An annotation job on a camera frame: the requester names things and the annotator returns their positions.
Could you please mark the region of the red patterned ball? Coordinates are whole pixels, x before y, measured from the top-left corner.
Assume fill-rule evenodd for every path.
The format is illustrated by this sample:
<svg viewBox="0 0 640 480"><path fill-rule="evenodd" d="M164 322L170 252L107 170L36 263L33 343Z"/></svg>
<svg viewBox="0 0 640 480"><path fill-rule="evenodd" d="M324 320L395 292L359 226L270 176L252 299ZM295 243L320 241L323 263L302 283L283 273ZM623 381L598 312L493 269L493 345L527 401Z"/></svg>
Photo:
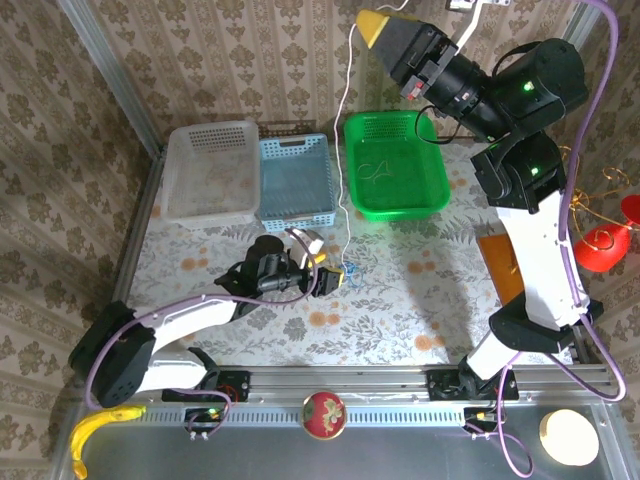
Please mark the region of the red patterned ball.
<svg viewBox="0 0 640 480"><path fill-rule="evenodd" d="M304 400L301 424L311 437L333 440L343 432L346 423L347 409L336 393L317 391Z"/></svg>

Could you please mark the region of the green plastic basket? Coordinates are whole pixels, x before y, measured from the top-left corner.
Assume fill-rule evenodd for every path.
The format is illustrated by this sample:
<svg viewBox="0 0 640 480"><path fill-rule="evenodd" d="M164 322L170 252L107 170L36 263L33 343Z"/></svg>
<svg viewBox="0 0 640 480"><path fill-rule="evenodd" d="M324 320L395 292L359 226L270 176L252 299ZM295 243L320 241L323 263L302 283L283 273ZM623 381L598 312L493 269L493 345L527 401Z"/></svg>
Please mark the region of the green plastic basket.
<svg viewBox="0 0 640 480"><path fill-rule="evenodd" d="M433 122L416 111L364 112L344 125L352 203L372 222L421 220L451 189Z"/></svg>

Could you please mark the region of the orange wooden board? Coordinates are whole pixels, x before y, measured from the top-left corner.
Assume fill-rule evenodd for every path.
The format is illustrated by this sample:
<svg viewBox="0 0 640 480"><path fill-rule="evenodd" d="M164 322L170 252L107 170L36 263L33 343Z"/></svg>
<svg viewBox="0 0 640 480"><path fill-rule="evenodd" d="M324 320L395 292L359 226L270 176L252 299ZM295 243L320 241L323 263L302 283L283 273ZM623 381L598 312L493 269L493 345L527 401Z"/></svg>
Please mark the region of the orange wooden board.
<svg viewBox="0 0 640 480"><path fill-rule="evenodd" d="M477 238L477 244L502 305L524 291L524 283L509 236L504 234Z"/></svg>

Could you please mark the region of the yellow banana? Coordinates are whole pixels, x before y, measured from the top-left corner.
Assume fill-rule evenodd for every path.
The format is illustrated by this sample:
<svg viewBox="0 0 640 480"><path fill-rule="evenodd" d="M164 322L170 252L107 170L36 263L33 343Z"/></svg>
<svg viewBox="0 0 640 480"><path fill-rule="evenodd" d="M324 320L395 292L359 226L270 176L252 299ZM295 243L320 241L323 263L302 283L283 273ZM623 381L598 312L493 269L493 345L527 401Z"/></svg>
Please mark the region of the yellow banana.
<svg viewBox="0 0 640 480"><path fill-rule="evenodd" d="M93 412L85 416L72 430L69 450L72 470L77 480L86 480L87 467L82 460L82 451L91 435L99 428L111 424L128 422L140 418L147 410L143 405L125 405Z"/></svg>

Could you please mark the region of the white plastic basket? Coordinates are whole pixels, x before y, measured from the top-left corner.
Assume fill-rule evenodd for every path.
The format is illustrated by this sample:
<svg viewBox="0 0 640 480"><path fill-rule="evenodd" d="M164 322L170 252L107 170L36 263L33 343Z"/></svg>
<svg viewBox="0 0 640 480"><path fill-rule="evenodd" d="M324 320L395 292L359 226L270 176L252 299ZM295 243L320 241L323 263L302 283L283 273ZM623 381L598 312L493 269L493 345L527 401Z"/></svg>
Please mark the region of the white plastic basket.
<svg viewBox="0 0 640 480"><path fill-rule="evenodd" d="M168 141L161 217L189 229L247 224L261 193L258 126L224 121L174 130Z"/></svg>

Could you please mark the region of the red vase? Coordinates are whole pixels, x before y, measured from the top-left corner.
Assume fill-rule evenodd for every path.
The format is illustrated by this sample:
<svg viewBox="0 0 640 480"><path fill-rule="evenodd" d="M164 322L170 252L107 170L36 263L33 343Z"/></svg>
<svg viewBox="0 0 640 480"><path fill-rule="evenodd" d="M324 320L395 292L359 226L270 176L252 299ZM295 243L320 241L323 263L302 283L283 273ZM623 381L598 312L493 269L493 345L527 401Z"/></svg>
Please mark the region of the red vase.
<svg viewBox="0 0 640 480"><path fill-rule="evenodd" d="M632 233L640 232L640 195L628 195L622 199L620 209L625 223L608 220L596 226L574 244L577 263L595 273L609 271L629 252Z"/></svg>

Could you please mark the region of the blue plastic basket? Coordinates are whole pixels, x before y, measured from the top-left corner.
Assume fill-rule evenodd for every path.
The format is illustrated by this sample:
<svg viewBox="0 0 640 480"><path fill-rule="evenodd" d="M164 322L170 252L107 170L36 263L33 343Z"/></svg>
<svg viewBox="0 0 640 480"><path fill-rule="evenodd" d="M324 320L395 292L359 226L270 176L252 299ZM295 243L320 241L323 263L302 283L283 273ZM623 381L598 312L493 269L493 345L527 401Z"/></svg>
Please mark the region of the blue plastic basket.
<svg viewBox="0 0 640 480"><path fill-rule="evenodd" d="M321 133L263 139L258 217L270 233L331 227L335 220L329 146Z"/></svg>

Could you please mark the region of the small control board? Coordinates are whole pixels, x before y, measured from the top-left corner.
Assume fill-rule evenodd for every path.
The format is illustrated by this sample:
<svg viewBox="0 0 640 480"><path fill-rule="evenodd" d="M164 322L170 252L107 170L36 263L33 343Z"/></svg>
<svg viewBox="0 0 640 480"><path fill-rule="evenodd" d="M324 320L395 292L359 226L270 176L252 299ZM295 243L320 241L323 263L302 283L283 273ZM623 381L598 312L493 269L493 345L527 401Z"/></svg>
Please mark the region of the small control board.
<svg viewBox="0 0 640 480"><path fill-rule="evenodd" d="M505 411L498 414L496 405L488 407L468 407L463 410L463 430L473 439L490 440L498 433L498 425L506 421Z"/></svg>
<svg viewBox="0 0 640 480"><path fill-rule="evenodd" d="M193 409L186 412L185 430L189 440L208 441L226 421L230 408L211 407L206 409Z"/></svg>

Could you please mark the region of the aluminium mounting rail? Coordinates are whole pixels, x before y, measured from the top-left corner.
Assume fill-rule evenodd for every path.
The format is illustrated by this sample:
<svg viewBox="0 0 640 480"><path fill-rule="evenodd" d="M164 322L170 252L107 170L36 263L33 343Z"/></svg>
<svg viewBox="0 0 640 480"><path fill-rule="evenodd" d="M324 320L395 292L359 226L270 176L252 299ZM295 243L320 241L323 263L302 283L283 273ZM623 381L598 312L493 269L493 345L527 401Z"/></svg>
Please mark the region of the aluminium mounting rail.
<svg viewBox="0 0 640 480"><path fill-rule="evenodd" d="M292 398L314 388L331 390L351 402L493 401L500 376L473 380L451 365L365 367L222 367L218 383L243 401ZM580 396L583 388L553 365L518 365L507 374L504 398Z"/></svg>

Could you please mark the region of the round cream disc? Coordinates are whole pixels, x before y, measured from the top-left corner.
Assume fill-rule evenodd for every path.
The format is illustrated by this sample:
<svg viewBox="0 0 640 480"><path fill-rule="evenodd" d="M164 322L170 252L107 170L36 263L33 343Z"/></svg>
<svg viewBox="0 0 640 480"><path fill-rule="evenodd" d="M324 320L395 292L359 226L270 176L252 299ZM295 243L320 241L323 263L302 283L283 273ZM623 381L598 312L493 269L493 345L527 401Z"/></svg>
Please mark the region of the round cream disc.
<svg viewBox="0 0 640 480"><path fill-rule="evenodd" d="M570 409L546 414L539 424L539 439L553 460L571 467L591 464L600 448L597 432L591 422Z"/></svg>

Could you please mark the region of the aluminium frame post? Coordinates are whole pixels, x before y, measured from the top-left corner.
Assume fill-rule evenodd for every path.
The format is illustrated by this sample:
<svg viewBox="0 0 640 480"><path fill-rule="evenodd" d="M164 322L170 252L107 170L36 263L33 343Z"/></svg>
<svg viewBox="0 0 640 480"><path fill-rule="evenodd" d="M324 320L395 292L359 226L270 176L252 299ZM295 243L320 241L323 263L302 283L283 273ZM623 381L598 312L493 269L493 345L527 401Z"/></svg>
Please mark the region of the aluminium frame post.
<svg viewBox="0 0 640 480"><path fill-rule="evenodd" d="M79 35L90 58L103 76L117 103L125 113L138 139L152 158L161 155L164 141L136 92L123 60L107 38L88 0L58 0L61 9Z"/></svg>
<svg viewBox="0 0 640 480"><path fill-rule="evenodd" d="M577 50L581 50L599 20L601 11L583 0L572 0L572 3L575 8L564 31L563 39Z"/></svg>

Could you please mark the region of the slotted metal strip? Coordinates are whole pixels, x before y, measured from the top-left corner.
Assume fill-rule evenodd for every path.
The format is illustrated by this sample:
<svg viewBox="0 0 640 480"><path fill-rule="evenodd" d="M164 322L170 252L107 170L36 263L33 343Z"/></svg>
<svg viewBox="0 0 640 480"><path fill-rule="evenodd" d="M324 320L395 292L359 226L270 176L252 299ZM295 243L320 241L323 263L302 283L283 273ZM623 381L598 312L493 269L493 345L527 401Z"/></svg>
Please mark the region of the slotted metal strip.
<svg viewBox="0 0 640 480"><path fill-rule="evenodd" d="M135 423L145 426L183 427L187 408L153 407ZM355 427L461 427L463 408L412 405L408 407L355 407L347 410L346 425ZM295 427L302 425L300 407L236 407L226 425L233 427Z"/></svg>

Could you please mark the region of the aluminium side rail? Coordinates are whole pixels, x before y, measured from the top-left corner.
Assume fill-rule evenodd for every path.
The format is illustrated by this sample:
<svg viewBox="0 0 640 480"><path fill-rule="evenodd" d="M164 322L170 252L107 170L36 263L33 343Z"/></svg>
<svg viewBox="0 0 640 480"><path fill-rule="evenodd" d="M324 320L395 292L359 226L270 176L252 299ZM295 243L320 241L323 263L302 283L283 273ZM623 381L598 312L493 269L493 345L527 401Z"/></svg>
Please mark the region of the aluminium side rail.
<svg viewBox="0 0 640 480"><path fill-rule="evenodd" d="M138 260L142 251L144 237L151 218L156 195L161 184L165 161L166 150L163 150L151 161L147 179L145 180L139 195L135 216L133 217L133 221L130 225L128 239L125 242L125 249L121 255L113 294L111 299L103 305L102 309L99 310L99 314L101 314L110 303L115 301L122 301L125 303L128 300Z"/></svg>

